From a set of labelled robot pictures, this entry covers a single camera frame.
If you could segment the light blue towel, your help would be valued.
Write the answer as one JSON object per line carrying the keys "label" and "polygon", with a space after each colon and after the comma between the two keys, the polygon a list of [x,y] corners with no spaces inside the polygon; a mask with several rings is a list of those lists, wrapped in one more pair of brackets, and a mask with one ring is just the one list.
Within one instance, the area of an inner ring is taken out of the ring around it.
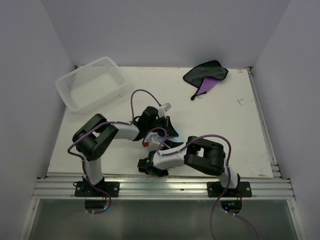
{"label": "light blue towel", "polygon": [[[169,137],[169,136],[167,135],[167,138],[165,139],[165,141],[166,141],[166,140],[170,140],[170,141],[173,141],[173,142],[183,142],[183,138],[182,138],[182,136],[181,136],[180,130],[179,130],[179,129],[176,129],[176,131],[177,131],[177,133],[178,133],[178,135],[179,135],[178,137]],[[155,130],[152,130],[150,133],[157,133],[157,134],[159,135],[159,138],[160,138],[161,142],[162,142],[162,140],[165,138],[165,131],[162,130],[162,129],[160,129],[160,128],[158,128],[158,127],[157,127]],[[148,136],[150,133],[148,133],[148,134],[145,136],[145,140],[144,140],[143,142],[146,142],[146,138],[147,138],[147,136]]]}

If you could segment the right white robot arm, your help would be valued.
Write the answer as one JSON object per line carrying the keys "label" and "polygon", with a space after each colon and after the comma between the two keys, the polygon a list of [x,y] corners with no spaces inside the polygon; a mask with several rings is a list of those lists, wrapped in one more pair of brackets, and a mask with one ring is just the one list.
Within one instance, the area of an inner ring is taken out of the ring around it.
{"label": "right white robot arm", "polygon": [[168,176],[168,169],[188,166],[205,175],[219,179],[223,192],[235,196],[240,190],[240,176],[229,164],[231,144],[223,136],[207,134],[189,136],[187,142],[174,142],[163,139],[157,142],[156,136],[147,138],[143,146],[149,148],[148,156],[140,159],[138,171],[147,175]]}

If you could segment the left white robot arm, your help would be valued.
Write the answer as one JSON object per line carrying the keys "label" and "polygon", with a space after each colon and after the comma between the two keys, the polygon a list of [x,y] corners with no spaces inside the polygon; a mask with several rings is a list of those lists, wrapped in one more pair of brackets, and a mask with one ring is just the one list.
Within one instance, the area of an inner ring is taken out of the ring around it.
{"label": "left white robot arm", "polygon": [[165,112],[165,109],[148,106],[131,122],[107,121],[97,113],[74,134],[70,147],[80,153],[84,178],[88,182],[87,192],[95,197],[103,193],[101,156],[114,139],[136,142],[146,137],[149,131],[158,133],[156,127],[165,129],[170,138],[179,136]]}

